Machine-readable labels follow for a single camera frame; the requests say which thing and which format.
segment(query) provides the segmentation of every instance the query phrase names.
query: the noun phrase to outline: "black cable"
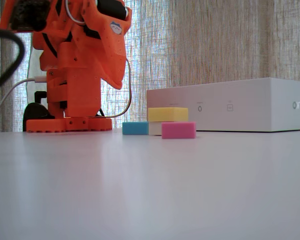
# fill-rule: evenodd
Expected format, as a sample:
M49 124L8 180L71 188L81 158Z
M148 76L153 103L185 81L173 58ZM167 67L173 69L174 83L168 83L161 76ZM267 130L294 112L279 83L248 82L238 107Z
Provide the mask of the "black cable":
M105 116L105 114L104 114L104 112L102 111L101 108L100 108L99 112L100 112L101 116L103 116L103 117Z
M17 70L19 65L25 56L25 45L22 40L15 35L13 32L8 30L0 29L0 39L9 39L14 41L19 47L19 54L15 61L8 67L8 69L0 76L0 87L12 76L12 74Z
M52 46L52 44L48 38L48 35L46 33L42 33L42 36L45 41L45 44L48 46L48 48L50 49L52 54L57 58L58 57L57 51L55 50L54 46Z
M95 115L95 117L105 117L105 114L104 114L104 112L102 111L102 109L100 108L100 110L99 110L99 112L98 113L96 113L96 115Z

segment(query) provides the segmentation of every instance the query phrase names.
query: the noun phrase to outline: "sticker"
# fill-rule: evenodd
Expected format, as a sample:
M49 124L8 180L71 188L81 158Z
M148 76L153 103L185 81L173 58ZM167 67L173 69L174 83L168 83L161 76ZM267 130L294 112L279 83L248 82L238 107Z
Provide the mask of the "sticker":
M114 21L110 23L110 27L115 34L121 34L122 28L119 23L115 23Z

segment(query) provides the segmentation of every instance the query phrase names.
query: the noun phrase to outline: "pink sponge block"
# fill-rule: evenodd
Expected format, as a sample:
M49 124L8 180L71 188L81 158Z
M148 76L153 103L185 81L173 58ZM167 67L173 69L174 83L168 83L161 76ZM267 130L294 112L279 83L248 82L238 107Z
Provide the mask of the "pink sponge block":
M195 139L196 123L194 121L171 121L163 122L163 139Z

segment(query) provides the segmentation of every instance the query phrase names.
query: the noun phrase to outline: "orange plastic part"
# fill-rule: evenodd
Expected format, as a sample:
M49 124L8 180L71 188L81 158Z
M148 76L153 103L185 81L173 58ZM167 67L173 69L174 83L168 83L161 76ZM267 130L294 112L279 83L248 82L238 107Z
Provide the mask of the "orange plastic part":
M11 30L10 19L17 2L5 1L1 29ZM101 39L97 39L87 36L84 27L68 17L64 0L61 0L58 15L57 2L50 1L46 27L40 32L34 32L32 38L34 48L43 50L40 68L47 72L48 111L56 119L28 120L26 130L110 130L111 119L91 117L101 108L101 79L115 89L122 88L126 68L124 36L131 26L132 10L127 7L128 16L121 20L100 13L95 0L69 0L68 7L72 16L84 21L90 31L98 32ZM47 35L57 57L47 46L42 33ZM71 41L66 41L70 34ZM66 102L66 109L61 108L61 102Z
M112 120L105 117L65 117L60 119L32 119L26 121L26 131L29 133L108 131L111 129Z

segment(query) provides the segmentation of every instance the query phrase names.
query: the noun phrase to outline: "button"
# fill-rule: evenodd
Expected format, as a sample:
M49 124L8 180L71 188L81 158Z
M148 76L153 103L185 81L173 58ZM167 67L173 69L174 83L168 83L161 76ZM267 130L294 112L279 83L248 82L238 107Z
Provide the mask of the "button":
M227 110L228 112L232 112L232 111L234 110L234 105L233 105L233 104L228 104L228 105L226 106L226 110Z

